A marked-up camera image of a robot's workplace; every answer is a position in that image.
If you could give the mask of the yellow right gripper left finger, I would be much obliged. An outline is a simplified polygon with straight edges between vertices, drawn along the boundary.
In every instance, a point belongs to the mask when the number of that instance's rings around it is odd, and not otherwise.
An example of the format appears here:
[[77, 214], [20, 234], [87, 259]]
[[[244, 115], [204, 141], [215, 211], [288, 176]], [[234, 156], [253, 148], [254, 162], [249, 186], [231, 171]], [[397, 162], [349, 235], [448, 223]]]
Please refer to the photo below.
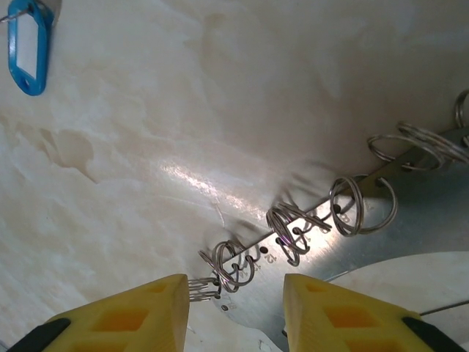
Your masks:
[[184, 352], [189, 307], [174, 274], [56, 315], [7, 352]]

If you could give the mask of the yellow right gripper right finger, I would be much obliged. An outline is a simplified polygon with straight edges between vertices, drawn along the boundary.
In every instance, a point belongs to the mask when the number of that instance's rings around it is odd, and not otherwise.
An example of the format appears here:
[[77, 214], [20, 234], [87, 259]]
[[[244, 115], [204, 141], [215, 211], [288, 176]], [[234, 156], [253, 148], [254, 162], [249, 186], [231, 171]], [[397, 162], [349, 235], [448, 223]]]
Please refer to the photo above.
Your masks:
[[289, 352], [466, 352], [416, 312], [302, 274], [283, 307]]

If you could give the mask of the silver keyring chain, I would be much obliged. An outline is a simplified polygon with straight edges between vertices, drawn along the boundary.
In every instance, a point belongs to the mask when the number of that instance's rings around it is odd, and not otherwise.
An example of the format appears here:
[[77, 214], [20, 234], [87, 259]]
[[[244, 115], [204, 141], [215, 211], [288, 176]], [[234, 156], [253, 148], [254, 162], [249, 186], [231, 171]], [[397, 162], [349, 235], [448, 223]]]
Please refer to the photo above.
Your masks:
[[281, 333], [285, 274], [331, 281], [414, 254], [469, 251], [469, 127], [441, 135], [401, 124], [412, 148], [370, 175], [341, 177], [311, 210], [281, 202], [270, 234], [215, 253], [214, 305], [243, 326]]

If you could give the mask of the blue key tag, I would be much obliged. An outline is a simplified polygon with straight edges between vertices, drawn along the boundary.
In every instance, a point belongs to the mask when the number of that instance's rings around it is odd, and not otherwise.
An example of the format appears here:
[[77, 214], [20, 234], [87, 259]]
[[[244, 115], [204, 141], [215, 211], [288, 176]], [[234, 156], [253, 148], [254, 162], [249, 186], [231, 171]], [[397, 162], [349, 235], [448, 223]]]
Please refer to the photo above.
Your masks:
[[0, 18], [7, 25], [10, 75], [29, 96], [41, 95], [46, 87], [54, 19], [45, 0], [11, 0]]

